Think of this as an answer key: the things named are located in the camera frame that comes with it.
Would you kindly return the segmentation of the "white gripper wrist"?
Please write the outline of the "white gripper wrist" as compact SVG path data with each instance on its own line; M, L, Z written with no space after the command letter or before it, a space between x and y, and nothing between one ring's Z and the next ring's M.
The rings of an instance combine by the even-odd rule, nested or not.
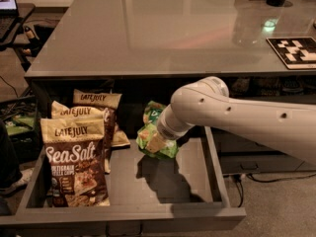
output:
M145 149L150 153L157 153L166 145L166 139L177 140L193 127L192 124L178 119L168 105L157 120L158 132L148 141Z

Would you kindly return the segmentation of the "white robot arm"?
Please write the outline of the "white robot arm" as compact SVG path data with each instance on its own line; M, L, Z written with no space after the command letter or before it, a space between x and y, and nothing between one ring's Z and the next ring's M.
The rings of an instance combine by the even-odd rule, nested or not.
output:
M316 164L316 106L238 100L226 84L206 77L174 92L146 148L156 153L194 126L215 127Z

